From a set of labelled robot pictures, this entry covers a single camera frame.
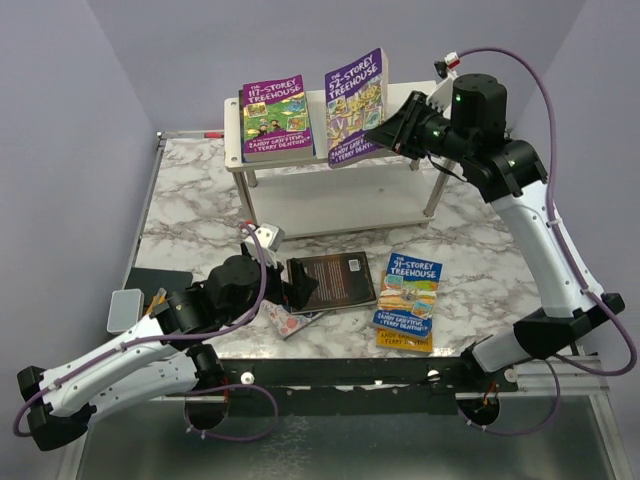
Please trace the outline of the purple 52-Storey Treehouse book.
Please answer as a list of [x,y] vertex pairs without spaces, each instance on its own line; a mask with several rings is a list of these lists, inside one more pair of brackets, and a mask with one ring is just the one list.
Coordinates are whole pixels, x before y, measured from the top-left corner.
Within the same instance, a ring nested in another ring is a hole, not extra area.
[[365,134],[387,119],[388,64],[376,48],[325,74],[327,163],[342,168],[377,154]]

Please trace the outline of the blue 91-Storey Treehouse book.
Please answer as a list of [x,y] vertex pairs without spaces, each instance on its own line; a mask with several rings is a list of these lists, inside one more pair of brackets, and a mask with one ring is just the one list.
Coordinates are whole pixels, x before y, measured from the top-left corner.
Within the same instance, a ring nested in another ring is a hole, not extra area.
[[426,340],[432,330],[443,265],[392,253],[374,312],[374,327]]

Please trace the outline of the purple 117-Storey Treehouse book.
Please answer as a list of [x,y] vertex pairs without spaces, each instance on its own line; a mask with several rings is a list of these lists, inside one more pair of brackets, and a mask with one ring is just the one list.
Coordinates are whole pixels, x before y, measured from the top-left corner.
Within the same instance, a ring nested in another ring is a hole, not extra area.
[[245,162],[298,160],[315,155],[302,75],[246,83],[241,104]]

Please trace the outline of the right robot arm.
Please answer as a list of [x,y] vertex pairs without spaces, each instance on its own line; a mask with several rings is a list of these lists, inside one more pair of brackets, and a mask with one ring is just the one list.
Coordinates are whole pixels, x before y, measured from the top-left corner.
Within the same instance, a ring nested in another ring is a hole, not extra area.
[[548,202],[550,180],[534,147],[506,135],[507,90],[495,77],[465,74],[442,81],[449,106],[412,91],[388,120],[366,132],[375,145],[411,160],[430,156],[458,163],[464,178],[499,215],[535,280],[541,306],[467,349],[461,383],[481,391],[496,371],[532,359],[544,360],[624,310],[589,272]]

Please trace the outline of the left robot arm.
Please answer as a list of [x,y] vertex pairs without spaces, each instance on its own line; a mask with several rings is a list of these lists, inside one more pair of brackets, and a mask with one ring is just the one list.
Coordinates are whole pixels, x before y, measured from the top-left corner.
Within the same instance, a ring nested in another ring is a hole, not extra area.
[[291,260],[290,267],[289,280],[283,280],[281,264],[234,255],[206,280],[169,294],[125,333],[83,357],[52,369],[24,368],[17,375],[24,405],[15,435],[51,451],[129,405],[169,394],[206,395],[228,385],[209,339],[250,322],[263,300],[304,307],[319,282],[300,260]]

